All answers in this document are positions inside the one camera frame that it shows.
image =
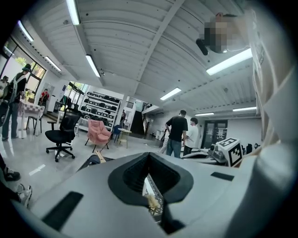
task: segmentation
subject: door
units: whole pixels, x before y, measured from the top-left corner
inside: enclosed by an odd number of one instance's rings
[[[202,149],[209,149],[212,144],[226,139],[228,121],[206,121],[202,140]]]

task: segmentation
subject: black office chair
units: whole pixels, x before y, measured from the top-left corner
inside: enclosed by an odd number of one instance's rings
[[[46,152],[49,153],[49,150],[57,150],[55,161],[59,162],[58,155],[61,151],[66,152],[67,154],[70,154],[72,158],[74,159],[75,156],[67,151],[66,149],[72,150],[73,148],[71,146],[62,146],[62,144],[69,144],[71,141],[75,138],[75,125],[77,124],[78,120],[81,117],[81,112],[77,110],[73,110],[71,108],[67,108],[64,111],[63,119],[60,124],[60,130],[51,130],[46,132],[46,137],[56,143],[56,147],[50,147],[47,148]],[[52,124],[52,128],[54,127],[53,124],[56,122],[49,121],[48,123]]]

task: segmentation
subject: white floor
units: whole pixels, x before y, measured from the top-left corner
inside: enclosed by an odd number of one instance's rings
[[[34,202],[45,192],[49,191],[56,184],[66,180],[72,176],[82,164],[92,155],[94,144],[87,141],[87,133],[79,132],[79,137],[76,136],[73,140],[72,153],[75,159],[66,154],[59,157],[59,163],[55,162],[55,152],[46,153],[47,147],[53,147],[55,144],[47,139],[45,131],[51,130],[51,125],[47,123],[48,118],[43,118],[42,134],[33,136],[33,126],[30,122],[30,127],[25,132],[24,139],[9,139],[2,142],[0,140],[0,153],[4,158],[8,167],[21,174],[21,179],[16,182],[9,182],[11,189],[15,190],[19,183],[25,186],[31,185],[33,195],[31,203]],[[126,145],[118,145],[114,141],[110,141],[109,150],[105,147],[102,151],[104,157],[117,159],[123,156],[142,153],[142,152],[157,152],[158,148],[153,148],[145,144],[129,141],[129,147]]]

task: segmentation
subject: chair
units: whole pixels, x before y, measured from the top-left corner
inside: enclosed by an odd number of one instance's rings
[[[118,139],[119,139],[119,135],[120,135],[120,133],[121,133],[121,131],[119,131],[119,128],[121,128],[120,125],[115,125],[115,126],[114,126],[114,130],[112,131],[112,134],[113,134],[113,135],[116,135],[116,136],[115,136],[114,143],[116,142],[116,138],[117,138],[117,136],[118,136]]]
[[[42,122],[42,116],[45,112],[45,106],[41,106],[41,117],[39,118],[39,121]],[[37,117],[34,117],[34,116],[28,116],[28,120],[27,120],[27,126],[26,126],[26,130],[28,129],[28,126],[29,126],[29,121],[30,119],[32,119],[32,123],[33,123],[33,128],[34,128],[34,132],[33,132],[33,135],[35,135],[35,130],[36,130],[36,126],[37,126]]]
[[[58,161],[58,155],[61,151],[66,152],[67,154],[70,154],[72,158],[74,159],[75,156],[67,151],[66,149],[72,150],[72,146],[62,146],[62,144],[69,144],[71,141],[75,138],[75,126],[78,122],[78,120],[81,117],[81,113],[79,111],[72,110],[71,108],[68,108],[64,111],[63,119],[60,124],[60,130],[51,130],[47,131],[46,137],[56,143],[56,147],[50,147],[47,148],[46,152],[49,153],[49,150],[57,150],[55,161]],[[57,122],[49,121],[48,123],[52,124],[52,129],[54,128],[53,124]]]
[[[90,139],[95,144],[92,152],[94,152],[96,146],[100,145],[100,144],[105,144],[105,146],[107,146],[107,149],[108,149],[108,142],[109,142],[111,134],[112,133],[106,129],[103,121],[96,121],[96,120],[91,120],[91,119],[88,120],[88,133],[87,133],[88,140],[87,140],[87,142]]]

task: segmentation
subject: ceiling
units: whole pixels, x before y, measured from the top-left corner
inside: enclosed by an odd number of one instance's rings
[[[62,74],[160,106],[193,113],[255,106],[252,59],[213,76],[206,69],[232,53],[204,56],[195,41],[218,12],[242,14],[233,0],[77,0],[81,24],[72,25],[65,0],[41,0],[32,27]],[[105,76],[99,79],[85,54]],[[182,91],[166,101],[174,88]]]

